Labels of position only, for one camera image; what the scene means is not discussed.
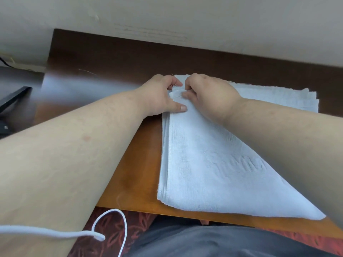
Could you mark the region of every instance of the white cord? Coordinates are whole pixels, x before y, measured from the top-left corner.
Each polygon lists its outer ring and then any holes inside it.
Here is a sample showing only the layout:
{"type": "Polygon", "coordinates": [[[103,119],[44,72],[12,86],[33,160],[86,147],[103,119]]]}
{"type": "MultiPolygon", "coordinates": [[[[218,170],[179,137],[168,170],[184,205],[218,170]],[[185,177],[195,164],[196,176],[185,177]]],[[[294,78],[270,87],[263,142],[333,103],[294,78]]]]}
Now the white cord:
{"type": "Polygon", "coordinates": [[[95,232],[95,226],[97,222],[104,216],[107,215],[110,212],[118,212],[121,214],[124,220],[124,225],[125,225],[125,236],[124,236],[124,241],[123,244],[120,248],[119,255],[120,257],[121,252],[123,251],[125,242],[126,242],[126,237],[128,234],[128,225],[126,223],[126,218],[125,215],[122,211],[119,209],[110,209],[103,214],[101,214],[94,222],[92,225],[92,230],[91,231],[80,231],[80,232],[61,232],[61,231],[56,231],[56,230],[51,230],[51,229],[46,229],[46,228],[40,228],[40,227],[34,227],[34,226],[25,226],[25,225],[0,225],[0,234],[32,234],[32,235],[42,235],[42,236],[47,236],[47,237],[54,237],[54,238],[75,238],[75,237],[80,237],[80,236],[93,236],[96,240],[98,241],[104,241],[105,236],[101,233],[95,232]]]}

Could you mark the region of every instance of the stack of towels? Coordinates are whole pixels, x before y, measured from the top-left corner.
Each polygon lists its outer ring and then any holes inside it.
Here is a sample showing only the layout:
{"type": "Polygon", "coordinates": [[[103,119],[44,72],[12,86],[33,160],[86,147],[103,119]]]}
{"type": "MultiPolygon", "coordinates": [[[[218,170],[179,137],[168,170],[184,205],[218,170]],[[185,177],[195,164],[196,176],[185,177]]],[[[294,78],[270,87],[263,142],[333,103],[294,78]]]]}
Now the stack of towels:
{"type": "MultiPolygon", "coordinates": [[[[325,217],[255,151],[182,98],[188,75],[176,77],[183,86],[174,87],[169,95],[188,110],[163,114],[158,200],[188,211],[313,220],[325,217]]],[[[318,112],[316,93],[308,89],[230,84],[244,98],[318,112]]]]}

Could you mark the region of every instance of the wooden table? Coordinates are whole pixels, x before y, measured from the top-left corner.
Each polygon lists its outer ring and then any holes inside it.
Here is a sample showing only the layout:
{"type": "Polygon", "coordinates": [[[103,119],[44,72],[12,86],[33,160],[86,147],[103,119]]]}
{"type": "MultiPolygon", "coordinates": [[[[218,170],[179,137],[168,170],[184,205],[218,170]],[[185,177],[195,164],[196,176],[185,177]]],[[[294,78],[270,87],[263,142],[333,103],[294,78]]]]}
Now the wooden table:
{"type": "MultiPolygon", "coordinates": [[[[320,112],[343,116],[343,69],[255,56],[54,31],[35,123],[123,90],[154,74],[204,73],[238,83],[308,87],[318,92],[320,112]]],[[[126,150],[98,206],[204,219],[343,238],[328,218],[262,218],[239,214],[187,212],[157,200],[161,162],[161,116],[146,118],[126,150]]]]}

